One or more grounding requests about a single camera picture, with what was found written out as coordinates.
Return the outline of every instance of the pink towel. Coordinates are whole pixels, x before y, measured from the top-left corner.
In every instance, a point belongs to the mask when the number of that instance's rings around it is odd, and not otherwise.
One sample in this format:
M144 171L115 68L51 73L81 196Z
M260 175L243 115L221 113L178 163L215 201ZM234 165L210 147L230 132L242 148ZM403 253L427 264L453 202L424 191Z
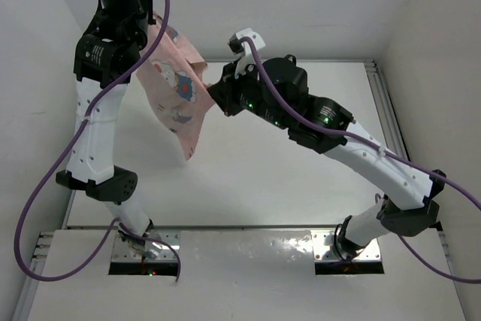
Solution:
M160 30L162 18L158 14L154 17L157 22L148 28L148 44L142 54ZM177 135L186 159L194 154L205 114L214 104L202 82L206 68L207 63L187 38L168 26L158 47L137 71L150 107Z

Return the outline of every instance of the metal base plate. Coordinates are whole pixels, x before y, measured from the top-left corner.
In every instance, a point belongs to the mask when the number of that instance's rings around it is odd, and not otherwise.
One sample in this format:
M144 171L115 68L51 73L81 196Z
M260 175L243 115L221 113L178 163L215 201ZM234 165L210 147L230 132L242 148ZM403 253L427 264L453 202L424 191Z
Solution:
M257 232L266 232L266 229L259 229ZM303 229L289 229L289 231L303 231ZM156 230L164 242L169 243L174 250L179 252L180 249L180 238L181 230ZM288 246L295 242L288 238L283 239L283 243ZM337 253L333 248L334 243L334 228L322 228L322 229L311 229L310 237L305 243L310 252L312 252L313 262L316 265L317 274L326 274L325 271L320 271L324 266L334 265L345 265L339 258ZM145 259L143 263L143 268L140 268L142 263L142 257L131 250L127 242L122 241L120 235L117 235L112 250L112 256L110 261L111 274L149 274L149 272L142 273L144 267L155 268L158 270L156 274L163 275L162 270L167 270L166 274L172 274L172 267L177 267L177 260L174 254L167 248L159 245L162 251L156 259ZM379 274L383 272L382 267L382 257L379 249L379 244L377 240L372 240L372 242L359 254L358 257L349 262L350 264L355 264L355 273L357 274ZM373 264L379 265L379 267L372 267ZM345 274L347 271L345 267L330 268L327 272L328 274Z

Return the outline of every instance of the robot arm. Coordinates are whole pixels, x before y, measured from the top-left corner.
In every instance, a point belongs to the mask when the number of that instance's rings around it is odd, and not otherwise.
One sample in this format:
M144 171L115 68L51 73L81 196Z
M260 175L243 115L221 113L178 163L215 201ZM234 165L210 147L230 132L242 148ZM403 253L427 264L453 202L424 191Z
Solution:
M356 139L326 135L299 123L262 81L248 45L241 43L244 37L259 47L265 45L252 29L236 33L229 46L240 58L227 64L221 81L208 89L225 115L247 110L280 129L288 129L289 139L347 165L386 194L383 202L344 221L337 239L346 256L355 257L373 238L386 233L414 236L436 222L439 206L432 198L442 190L442 183L385 157L383 152L389 150L384 147L378 152ZM323 128L351 132L381 145L337 102L309 94L307 73L296 65L294 56L269 59L263 66L283 99L304 118Z
M98 0L95 16L75 50L76 129L92 99L140 59L148 24L154 23L152 0ZM142 236L152 223L134 195L137 175L113 164L116 119L129 83L130 77L97 103L56 182L103 201L125 227Z

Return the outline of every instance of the white table surface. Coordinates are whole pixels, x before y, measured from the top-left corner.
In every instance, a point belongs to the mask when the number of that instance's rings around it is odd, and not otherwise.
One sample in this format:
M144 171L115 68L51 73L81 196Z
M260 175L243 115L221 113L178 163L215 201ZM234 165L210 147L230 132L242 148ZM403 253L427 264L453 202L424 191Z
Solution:
M79 265L103 233L57 231L43 275L62 274ZM420 264L396 236L379 239L385 274L316 276L312 249L300 241L291 244L293 233L182 232L178 284L173 277L108 275L111 235L79 274L39 283L28 320L464 319L454 284ZM276 250L274 245L284 241L284 235L289 243ZM434 266L448 271L436 230L410 243Z
M299 63L310 93L332 98L384 142L363 63ZM206 83L218 81L211 63ZM378 189L349 168L290 141L248 112L208 113L195 155L185 162L177 137L154 116L132 79L117 123L114 163L139 176L136 195L156 226L328 225L374 203ZM68 226L106 226L112 216L77 192Z

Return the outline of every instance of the purple cable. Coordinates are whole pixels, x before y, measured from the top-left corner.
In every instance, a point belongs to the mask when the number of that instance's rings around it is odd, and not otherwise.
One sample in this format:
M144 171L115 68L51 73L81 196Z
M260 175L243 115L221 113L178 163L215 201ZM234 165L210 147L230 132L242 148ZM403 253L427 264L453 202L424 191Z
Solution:
M379 151L380 147L369 141L368 139L365 139L363 137L361 137L360 135L357 135L355 133L352 133L352 132L345 132L345 131L338 131L338 130L335 130L335 129L327 129L327 128L323 128L321 126L318 126L317 124L315 123L312 123L310 122L309 120L306 120L302 115L300 115L298 112L296 112L284 99L283 97L281 96L281 94L277 91L274 83L272 82L272 80L269 78L269 75L268 73L265 71L264 69L264 66L262 65L262 60L261 60L261 57L259 55L259 52L257 51L256 49L256 45L254 44L253 40L248 38L248 37L244 37L244 38L241 38L240 41L242 43L248 43L249 44L249 47L253 53L253 58L254 58L254 62L256 63L257 65L257 69L259 70L259 73L260 75L262 76L262 79L264 80L264 82L266 83L266 85L268 86L269 90L271 91L272 95L275 97L275 99L279 102L279 104L282 106L282 108L284 108L286 110L286 112L288 114L291 115L291 117L293 117L295 120L297 120L298 122L304 124L305 126L315 130L315 131L318 131L320 133L323 133L325 135L336 135L336 136L342 136L342 137L350 137L350 138L354 138L356 139L357 141L360 141L366 145L368 145L369 147L371 148L374 148L375 150ZM389 152L387 151L386 152L386 156L388 156L389 158L392 158L394 159L395 161L398 161L400 163L403 163L409 167L412 167L412 168L415 168L417 169L418 171L421 171L421 172L424 172L426 174L429 174L431 177L433 178L436 178L438 180L442 180L444 183L450 185L452 188L456 189L458 192L460 192L462 195L464 195L467 199L469 199L471 201L471 203L474 204L474 206L476 206L476 208L478 210L481 210L481 202L479 202L473 195L471 195L466 189L464 189L463 187L459 186L457 183L453 182L452 180L449 180L448 178L446 177L443 177L441 176L440 174L437 174L437 173L434 173L433 171L430 171L428 170L427 168L424 168L420 165L416 165L414 163L412 163L411 161L408 161L406 159L403 159L401 158L400 156L392 153L392 152ZM471 283L471 284L481 284L481 279L467 279L467 278L461 278L461 277L456 277L456 276L452 276L450 274L446 274L438 269L436 269L434 266L430 265L426 260L424 260L402 237L400 237L401 239L401 242L404 244L404 246L407 247L407 249L409 251L411 251L411 253L424 265L426 266L427 268L429 268L431 271L435 272L436 274L439 274L440 276L442 277L445 277L449 280L453 280L453 281L456 281L456 282L460 282L460 283Z
M177 264L179 265L179 267L177 268L177 276L175 277L175 282L179 281L179 277L180 277L180 257L179 257L179 254L177 253L177 251L174 250L174 248L170 244L167 244L164 241L156 239L156 238L137 236L135 233L132 233L129 229L127 229L127 227L125 227L122 223L119 223L119 227L127 235L129 235L132 238L137 238L138 240L141 240L141 241L156 242L157 244L161 244L162 246L166 246L174 254L175 258L177 259Z
M131 75L134 71L136 71L148 58L149 56L153 53L153 51L157 48L157 46L160 43L160 40L162 39L162 36L165 33L165 30L167 28L167 23L168 23L168 18L170 15L171 11L171 0L165 0L165 9L164 9L164 18L162 21L162 26L160 27L159 34L157 35L157 38L155 41L152 43L152 46L149 48L149 50L132 66L126 71L124 74L122 74L120 77L118 77L114 82L106 86L90 103L89 107L87 108L85 112L85 117L88 117L91 113L95 105L98 103L98 101L107 93L109 92L112 88L115 86L123 83L129 75ZM14 235L14 254L15 254L15 260L17 261L18 266L22 270L24 274L29 276L30 278L33 278L38 281L44 281L44 282L52 282L52 281L59 281L59 280L64 280L67 277L70 277L77 272L81 271L82 269L85 268L89 264L90 261L97 255L101 247L104 245L105 241L107 240L107 237L110 233L110 231L113 229L115 222L117 219L112 220L112 222L109 225L109 228L105 232L104 237L102 238L102 241L100 244L98 244L97 248L94 250L91 256L87 258L87 260L80 265L79 267L75 268L73 271L68 272L67 274L62 274L59 276L54 276L54 277L45 277L41 276L39 274L36 274L32 272L29 267L25 264L25 262L22 259L22 253L20 252L20 238L22 235L22 228L23 224L25 223L27 214L30 210L30 207L32 206L34 200L37 198L38 193L44 188L45 184L47 181L52 177L53 173L55 170L60 166L60 164L63 162L63 160L67 157L67 155L70 153L72 148L74 147L75 143L78 141L78 138L82 135L83 130L86 128L88 120L84 120L78 130L75 132L74 137L71 139L70 143L67 145L67 147L63 150L62 154L60 157L53 163L52 167L48 170L48 172L44 175L44 177L41 179L40 183L35 187L33 190L32 194L30 195L29 199L25 203L25 206L23 207L22 213L20 214L20 218L17 223L17 227L15 228L15 235Z

